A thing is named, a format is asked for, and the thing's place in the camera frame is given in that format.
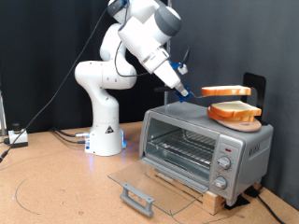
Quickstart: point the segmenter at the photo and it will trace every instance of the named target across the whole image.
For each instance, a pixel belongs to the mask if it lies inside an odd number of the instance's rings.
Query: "control knob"
[[[217,163],[223,170],[227,170],[231,167],[231,161],[227,157],[219,158],[217,160]]]
[[[219,176],[213,181],[213,185],[220,189],[226,189],[227,187],[227,181],[224,177]]]

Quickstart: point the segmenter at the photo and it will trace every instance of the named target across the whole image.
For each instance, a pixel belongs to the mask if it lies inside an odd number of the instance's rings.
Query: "toaster oven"
[[[154,184],[147,176],[147,166],[163,178],[175,178],[196,190],[198,197],[210,191],[232,206],[239,194],[266,174],[272,134],[271,125],[255,133],[228,129],[210,119],[206,107],[200,105],[177,102],[160,106],[144,117],[140,161],[109,177],[124,187],[121,197],[134,207],[138,205],[128,192],[146,198],[144,211],[153,204],[173,215],[192,203]]]

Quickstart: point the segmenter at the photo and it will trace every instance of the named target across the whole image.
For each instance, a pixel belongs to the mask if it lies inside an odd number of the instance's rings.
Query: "wooden block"
[[[224,207],[225,199],[221,196],[210,191],[202,193],[200,190],[188,186],[172,176],[165,175],[150,166],[148,166],[147,176],[191,202],[197,199],[194,204],[211,215],[217,214]]]

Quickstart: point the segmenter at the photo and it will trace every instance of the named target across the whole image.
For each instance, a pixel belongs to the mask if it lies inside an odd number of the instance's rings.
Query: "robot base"
[[[122,134],[118,122],[112,124],[94,123],[89,138],[86,139],[85,152],[98,156],[113,156],[122,151]]]

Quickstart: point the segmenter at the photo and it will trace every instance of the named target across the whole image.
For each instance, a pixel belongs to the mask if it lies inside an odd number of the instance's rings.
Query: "bread slice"
[[[203,87],[202,95],[251,95],[251,88],[243,86]]]
[[[225,118],[225,117],[221,117],[221,116],[218,116],[218,115],[214,114],[213,112],[211,112],[210,107],[207,109],[207,115],[208,115],[209,118],[216,119],[216,120],[244,121],[244,122],[253,122],[254,121],[254,117],[253,116],[241,117],[241,118]]]
[[[225,118],[242,118],[262,115],[262,110],[241,101],[223,102],[211,105],[213,114]]]

